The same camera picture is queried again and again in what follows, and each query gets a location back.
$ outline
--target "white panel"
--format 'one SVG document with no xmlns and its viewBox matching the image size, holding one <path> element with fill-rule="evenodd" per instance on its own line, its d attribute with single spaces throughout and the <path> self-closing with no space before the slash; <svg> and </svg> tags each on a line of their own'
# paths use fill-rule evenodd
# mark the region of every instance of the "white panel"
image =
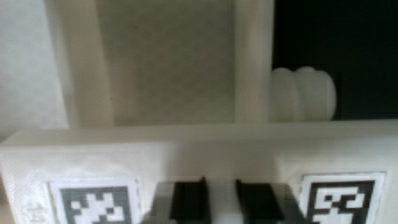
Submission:
<svg viewBox="0 0 398 224">
<path fill-rule="evenodd" d="M 67 46 L 65 46 L 65 33 L 63 33 L 63 21 L 60 18 L 60 7 L 54 0 L 44 0 L 46 2 L 46 14 L 47 14 L 47 25 L 53 43 L 53 54 L 56 59 L 56 71 L 62 88 L 62 101 L 63 110 L 67 115 L 69 127 L 79 127 L 78 108 L 76 108 L 76 95 L 74 95 L 74 84 L 70 74 L 70 64 L 67 59 Z"/>
<path fill-rule="evenodd" d="M 236 122 L 268 121 L 273 0 L 236 0 Z"/>
<path fill-rule="evenodd" d="M 101 142 L 102 134 L 97 131 L 92 134 Z M 69 146 L 5 148 L 1 175 L 17 224 L 26 218 L 21 211 L 30 207 L 42 209 L 47 219 L 53 217 L 46 183 L 56 179 L 136 177 L 145 214 L 159 182 L 205 176 L 213 181 L 239 178 L 241 181 L 285 183 L 277 191 L 280 201 L 285 202 L 280 207 L 285 209 L 289 191 L 293 199 L 298 199 L 303 174 L 371 171 L 387 173 L 381 190 L 387 197 L 380 198 L 376 223 L 394 224 L 398 217 L 388 208 L 398 206 L 396 137 L 387 141 L 376 137 L 335 138 L 325 135 L 316 138 L 285 137 L 278 141 L 261 137 L 221 139 L 168 138 L 158 143 L 111 144 L 111 138 L 106 138 L 108 143 L 101 145 L 76 145 L 70 141 Z M 289 214 L 285 223 L 293 224 Z"/>
<path fill-rule="evenodd" d="M 54 0 L 63 24 L 74 102 L 81 127 L 110 127 L 111 105 L 95 1 Z"/>
<path fill-rule="evenodd" d="M 234 1 L 95 4 L 115 125 L 232 123 Z"/>
<path fill-rule="evenodd" d="M 42 0 L 0 1 L 0 136 L 65 128 Z"/>
</svg>

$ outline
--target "white plastic part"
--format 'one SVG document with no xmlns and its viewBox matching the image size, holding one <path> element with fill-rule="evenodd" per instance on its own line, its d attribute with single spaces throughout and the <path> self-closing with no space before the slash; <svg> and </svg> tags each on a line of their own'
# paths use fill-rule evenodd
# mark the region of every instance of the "white plastic part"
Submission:
<svg viewBox="0 0 398 224">
<path fill-rule="evenodd" d="M 280 68 L 271 76 L 271 120 L 287 122 L 303 120 L 303 105 L 296 88 L 294 74 Z"/>
<path fill-rule="evenodd" d="M 305 120 L 330 120 L 335 110 L 335 88 L 330 76 L 310 67 L 303 67 L 296 71 L 296 88 L 303 103 Z"/>
<path fill-rule="evenodd" d="M 268 122 L 273 0 L 234 0 L 234 121 Z"/>
<path fill-rule="evenodd" d="M 388 208 L 398 207 L 396 133 L 396 120 L 19 133 L 0 147 L 15 224 L 26 224 L 30 213 L 24 211 L 37 208 L 47 223 L 54 223 L 47 191 L 47 183 L 54 180 L 136 177 L 140 211 L 158 216 L 150 213 L 150 205 L 159 182 L 181 181 L 186 177 L 197 180 L 197 176 L 204 176 L 209 184 L 211 177 L 285 183 L 298 199 L 303 174 L 371 171 L 387 172 L 374 223 L 394 224 L 398 213 Z M 285 189 L 280 189 L 280 195 L 285 195 Z M 287 221 L 294 218 L 289 217 L 293 213 L 284 214 Z"/>
</svg>

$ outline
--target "white surface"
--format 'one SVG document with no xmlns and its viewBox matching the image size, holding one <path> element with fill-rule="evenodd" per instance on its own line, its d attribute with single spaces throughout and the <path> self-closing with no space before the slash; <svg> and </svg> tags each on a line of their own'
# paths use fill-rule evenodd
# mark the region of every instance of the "white surface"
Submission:
<svg viewBox="0 0 398 224">
<path fill-rule="evenodd" d="M 237 123 L 266 123 L 273 0 L 236 0 L 234 7 L 234 116 Z"/>
<path fill-rule="evenodd" d="M 305 101 L 301 100 L 301 91 L 296 85 L 294 73 L 284 68 L 273 71 L 269 90 L 271 120 L 280 122 L 303 121 Z"/>
<path fill-rule="evenodd" d="M 0 40 L 0 136 L 8 136 L 67 127 L 42 0 L 0 1 Z"/>
<path fill-rule="evenodd" d="M 156 184 L 165 181 L 205 176 L 285 183 L 277 194 L 284 198 L 291 189 L 298 198 L 303 174 L 369 171 L 387 172 L 376 223 L 394 224 L 396 127 L 394 121 L 380 121 L 122 128 L 40 132 L 30 137 L 24 133 L 1 146 L 1 175 L 17 224 L 30 207 L 40 208 L 44 217 L 53 216 L 44 186 L 58 179 L 140 178 L 142 211 L 156 219 L 152 197 Z"/>
<path fill-rule="evenodd" d="M 85 145 L 129 142 L 182 142 L 284 139 L 342 139 L 396 142 L 398 120 L 271 123 L 266 125 L 188 125 L 19 132 L 3 145 Z"/>
<path fill-rule="evenodd" d="M 300 68 L 294 72 L 296 88 L 303 103 L 307 121 L 326 121 L 335 111 L 335 87 L 328 74 L 312 68 Z"/>
<path fill-rule="evenodd" d="M 232 3 L 95 0 L 115 126 L 232 123 Z"/>
<path fill-rule="evenodd" d="M 106 63 L 99 35 L 99 23 L 95 16 L 94 0 L 62 0 L 54 2 L 54 7 L 47 8 L 58 14 L 62 28 L 62 39 L 65 52 L 58 51 L 56 55 L 67 54 L 63 63 L 69 63 L 72 77 L 62 79 L 62 87 L 72 87 L 70 106 L 76 116 L 70 116 L 72 123 L 85 128 L 111 127 L 111 104 L 110 104 L 110 84 L 106 76 Z"/>
<path fill-rule="evenodd" d="M 60 18 L 58 1 L 44 0 L 46 3 L 46 15 L 47 15 L 47 28 L 51 35 L 53 56 L 56 62 L 58 80 L 60 80 L 60 96 L 63 102 L 63 113 L 67 116 L 69 128 L 79 126 L 78 111 L 76 111 L 76 93 L 72 85 L 72 74 L 67 60 L 67 48 L 65 48 L 65 30 L 63 21 Z"/>
</svg>

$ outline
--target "black background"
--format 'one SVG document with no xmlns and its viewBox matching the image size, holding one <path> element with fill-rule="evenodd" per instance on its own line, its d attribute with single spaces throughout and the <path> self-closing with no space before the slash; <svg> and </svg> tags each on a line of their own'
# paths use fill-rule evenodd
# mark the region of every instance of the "black background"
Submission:
<svg viewBox="0 0 398 224">
<path fill-rule="evenodd" d="M 333 119 L 398 118 L 398 1 L 277 0 L 273 40 L 273 68 L 332 76 Z"/>
</svg>

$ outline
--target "white frame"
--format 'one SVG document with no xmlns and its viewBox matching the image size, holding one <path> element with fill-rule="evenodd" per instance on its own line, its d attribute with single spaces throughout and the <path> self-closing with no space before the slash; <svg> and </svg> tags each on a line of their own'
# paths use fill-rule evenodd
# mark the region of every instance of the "white frame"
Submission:
<svg viewBox="0 0 398 224">
<path fill-rule="evenodd" d="M 90 187 L 127 187 L 127 201 L 131 209 L 131 223 L 140 223 L 140 197 L 138 197 L 138 180 L 131 179 L 79 179 L 79 180 L 60 180 L 49 183 L 49 191 L 53 198 L 53 206 L 56 213 L 56 220 L 60 224 L 67 224 L 63 203 L 60 189 L 79 189 Z"/>
<path fill-rule="evenodd" d="M 307 174 L 301 178 L 301 191 L 300 191 L 300 210 L 307 217 L 307 203 L 309 203 L 309 191 L 310 184 L 321 182 L 349 182 L 349 181 L 374 181 L 374 188 L 371 194 L 369 211 L 365 224 L 374 223 L 376 208 L 380 204 L 381 186 L 383 186 L 385 172 L 369 173 L 333 173 L 333 174 Z"/>
</svg>

